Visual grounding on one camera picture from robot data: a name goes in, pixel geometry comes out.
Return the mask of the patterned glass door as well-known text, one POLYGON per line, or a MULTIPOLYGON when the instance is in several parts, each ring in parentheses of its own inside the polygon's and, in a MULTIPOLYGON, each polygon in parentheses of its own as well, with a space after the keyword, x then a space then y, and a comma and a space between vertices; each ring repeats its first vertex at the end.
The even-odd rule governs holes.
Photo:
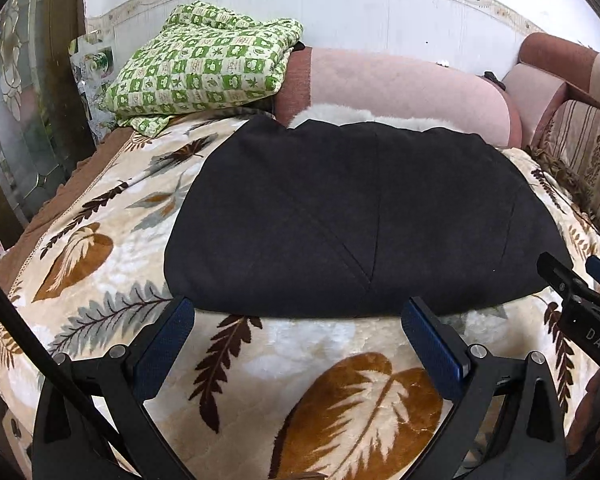
POLYGON ((27 224, 95 151, 68 47, 82 0, 7 0, 0 10, 0 187, 27 224))

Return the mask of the pink quilted bolster cushion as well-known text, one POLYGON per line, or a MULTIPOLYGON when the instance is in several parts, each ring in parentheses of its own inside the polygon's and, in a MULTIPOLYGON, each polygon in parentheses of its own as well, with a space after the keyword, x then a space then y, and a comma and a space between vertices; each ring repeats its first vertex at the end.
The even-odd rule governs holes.
POLYGON ((284 125, 315 104, 376 116, 436 118, 498 148, 520 148, 522 123, 508 94, 486 77, 406 56, 305 48, 288 62, 274 115, 284 125))

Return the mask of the floral plastic bag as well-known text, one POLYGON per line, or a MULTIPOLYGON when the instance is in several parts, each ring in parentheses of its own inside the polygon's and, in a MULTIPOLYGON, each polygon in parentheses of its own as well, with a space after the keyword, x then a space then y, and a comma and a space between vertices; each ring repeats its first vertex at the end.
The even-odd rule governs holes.
POLYGON ((95 144, 116 128, 114 113, 106 107, 105 94, 116 76, 114 34, 100 29, 73 39, 68 47, 76 88, 95 144))

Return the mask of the striped floral pillow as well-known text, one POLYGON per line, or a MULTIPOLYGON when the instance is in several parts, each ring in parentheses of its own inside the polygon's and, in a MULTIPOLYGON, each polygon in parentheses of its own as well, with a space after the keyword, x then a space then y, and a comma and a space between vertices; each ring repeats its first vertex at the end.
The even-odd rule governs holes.
POLYGON ((529 153, 600 232, 600 110, 562 103, 529 153))

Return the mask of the green patterned folded quilt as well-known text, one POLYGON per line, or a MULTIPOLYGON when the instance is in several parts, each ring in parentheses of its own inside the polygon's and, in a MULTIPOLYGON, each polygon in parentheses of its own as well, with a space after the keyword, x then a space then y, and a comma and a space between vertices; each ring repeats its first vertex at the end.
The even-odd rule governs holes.
POLYGON ((119 126, 156 136, 176 115, 225 110, 274 96, 303 26, 258 21, 194 1, 177 6, 106 88, 119 126))

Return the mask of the brown bed sheet edge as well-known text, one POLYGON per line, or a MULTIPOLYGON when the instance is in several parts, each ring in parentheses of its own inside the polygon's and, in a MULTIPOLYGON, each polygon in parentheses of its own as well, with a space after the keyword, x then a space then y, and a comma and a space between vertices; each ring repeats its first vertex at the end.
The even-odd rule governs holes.
POLYGON ((117 128, 108 134, 91 157, 78 162, 69 180, 62 184, 55 196, 45 202, 34 215, 17 243, 0 261, 0 285, 9 299, 12 299, 12 286, 20 269, 40 238, 105 169, 108 162, 122 149, 133 133, 134 130, 131 128, 117 128))

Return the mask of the leaf print bed blanket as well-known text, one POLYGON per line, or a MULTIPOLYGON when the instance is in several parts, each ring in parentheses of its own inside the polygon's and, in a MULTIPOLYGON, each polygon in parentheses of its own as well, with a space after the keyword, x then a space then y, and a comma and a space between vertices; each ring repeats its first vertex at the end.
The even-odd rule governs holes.
MULTIPOLYGON (((170 300, 163 252, 206 157, 244 118, 132 134, 35 245, 12 303, 45 349, 102 356, 170 300)), ((440 427, 440 399, 396 318, 282 320, 200 311, 146 405, 201 479, 395 479, 440 427)))

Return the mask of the pink and red headboard cushion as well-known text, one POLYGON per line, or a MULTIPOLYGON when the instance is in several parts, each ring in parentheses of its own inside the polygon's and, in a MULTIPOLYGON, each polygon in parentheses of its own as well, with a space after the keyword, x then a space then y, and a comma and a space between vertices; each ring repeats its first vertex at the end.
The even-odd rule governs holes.
POLYGON ((550 73, 600 104, 600 52, 534 32, 521 44, 518 61, 550 73))

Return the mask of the black coat with fur collar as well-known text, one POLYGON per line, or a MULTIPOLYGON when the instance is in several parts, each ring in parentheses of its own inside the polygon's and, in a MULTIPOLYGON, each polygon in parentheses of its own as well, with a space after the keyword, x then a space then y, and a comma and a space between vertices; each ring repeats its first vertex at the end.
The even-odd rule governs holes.
POLYGON ((163 273, 198 308, 262 318, 438 315, 539 292, 571 261, 522 172, 480 136, 252 118, 213 150, 163 273))

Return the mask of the small pink quilted cushion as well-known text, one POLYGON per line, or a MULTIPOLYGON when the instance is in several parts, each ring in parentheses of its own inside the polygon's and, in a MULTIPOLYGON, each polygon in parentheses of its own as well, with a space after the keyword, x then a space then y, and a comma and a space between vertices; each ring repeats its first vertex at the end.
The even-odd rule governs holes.
POLYGON ((516 64, 505 76, 506 92, 518 110, 521 146, 535 146, 548 128, 558 107, 568 96, 568 84, 545 70, 516 64))

